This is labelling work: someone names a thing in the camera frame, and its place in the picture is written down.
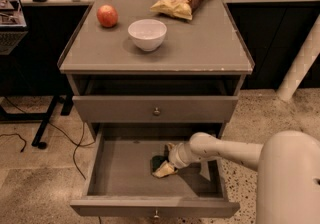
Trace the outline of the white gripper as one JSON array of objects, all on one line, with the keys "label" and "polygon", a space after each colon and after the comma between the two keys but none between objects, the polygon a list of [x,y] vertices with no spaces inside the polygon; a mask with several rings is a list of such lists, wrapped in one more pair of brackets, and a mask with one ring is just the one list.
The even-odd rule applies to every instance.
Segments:
[{"label": "white gripper", "polygon": [[177,169],[188,167],[194,163],[194,154],[191,151],[189,143],[168,143],[169,150],[168,161],[164,161],[152,175],[156,178],[164,178],[177,173]]}]

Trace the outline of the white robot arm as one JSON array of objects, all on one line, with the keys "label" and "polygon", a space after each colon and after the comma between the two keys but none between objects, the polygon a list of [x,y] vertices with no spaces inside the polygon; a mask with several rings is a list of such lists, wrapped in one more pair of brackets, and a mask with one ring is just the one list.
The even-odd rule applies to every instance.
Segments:
[{"label": "white robot arm", "polygon": [[198,132],[167,149],[151,160],[157,178],[221,157],[257,172],[256,224],[320,224],[320,142],[308,134],[282,131],[253,144]]}]

